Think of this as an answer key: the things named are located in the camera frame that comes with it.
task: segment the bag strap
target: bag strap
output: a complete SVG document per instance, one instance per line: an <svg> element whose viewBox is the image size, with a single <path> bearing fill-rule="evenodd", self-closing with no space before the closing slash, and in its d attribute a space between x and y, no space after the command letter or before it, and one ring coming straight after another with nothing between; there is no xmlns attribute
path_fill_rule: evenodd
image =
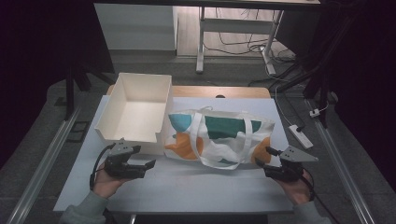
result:
<svg viewBox="0 0 396 224"><path fill-rule="evenodd" d="M197 138L198 138L198 131L200 128L202 116L203 116L202 113L196 112L194 114L194 117L191 122L190 143L191 143L192 151L194 152L195 156L198 158L198 160L203 165L213 167L213 168L218 168L218 169L224 169L224 170L234 170L241 163L241 161L239 161L236 164L230 165L230 164L225 164L222 162L210 161L207 158L201 157L201 155L199 154L198 149L197 149ZM244 148L241 151L241 153L239 154L240 158L245 158L246 155L248 154L248 150L250 149L252 136L253 136L253 128L251 125L251 120L246 118L245 116L243 117L243 119L245 122L246 138L245 138Z"/></svg>

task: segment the person's arm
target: person's arm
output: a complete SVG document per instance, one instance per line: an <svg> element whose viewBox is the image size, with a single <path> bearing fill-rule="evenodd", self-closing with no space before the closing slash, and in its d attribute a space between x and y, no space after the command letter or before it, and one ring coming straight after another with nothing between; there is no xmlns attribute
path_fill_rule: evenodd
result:
<svg viewBox="0 0 396 224"><path fill-rule="evenodd" d="M109 176L104 165L99 167L96 173L93 190L88 193L87 197L81 204L74 206L69 205L61 216L61 224L102 224L106 222L103 212L108 204L108 198L115 194L117 189L129 179L117 179Z"/></svg>
<svg viewBox="0 0 396 224"><path fill-rule="evenodd" d="M307 180L311 179L306 171L304 171L303 176ZM293 211L297 224L331 224L327 217L322 217L318 213L314 202L309 201L309 188L302 180L295 182L276 180L276 182L282 187L286 196L294 204Z"/></svg>

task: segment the white power strip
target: white power strip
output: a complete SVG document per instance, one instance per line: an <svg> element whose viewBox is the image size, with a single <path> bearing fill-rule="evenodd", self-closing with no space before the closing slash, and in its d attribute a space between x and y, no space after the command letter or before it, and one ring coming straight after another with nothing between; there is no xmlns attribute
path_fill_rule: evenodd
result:
<svg viewBox="0 0 396 224"><path fill-rule="evenodd" d="M305 136L303 132L297 132L297 128L298 127L295 124L289 126L289 130L294 135L294 137L297 138L297 140L301 143L301 145L303 145L305 149L311 148L313 146L311 141L309 141L309 139Z"/></svg>

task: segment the gray sleeve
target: gray sleeve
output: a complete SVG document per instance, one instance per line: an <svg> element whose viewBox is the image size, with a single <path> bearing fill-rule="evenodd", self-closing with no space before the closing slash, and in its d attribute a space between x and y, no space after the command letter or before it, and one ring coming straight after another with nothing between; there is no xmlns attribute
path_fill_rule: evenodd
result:
<svg viewBox="0 0 396 224"><path fill-rule="evenodd" d="M314 202L298 204L293 207L297 224L331 224L327 217L321 217Z"/></svg>
<svg viewBox="0 0 396 224"><path fill-rule="evenodd" d="M60 224L101 224L106 219L103 211L108 204L108 199L102 198L92 191L78 206L69 205L61 216Z"/></svg>

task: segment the white storage bin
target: white storage bin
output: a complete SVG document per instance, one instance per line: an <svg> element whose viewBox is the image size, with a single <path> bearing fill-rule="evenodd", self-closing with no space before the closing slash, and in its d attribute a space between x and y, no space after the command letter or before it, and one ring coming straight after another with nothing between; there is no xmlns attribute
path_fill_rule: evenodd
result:
<svg viewBox="0 0 396 224"><path fill-rule="evenodd" d="M120 73L95 130L108 145L124 138L162 155L172 105L171 76Z"/></svg>

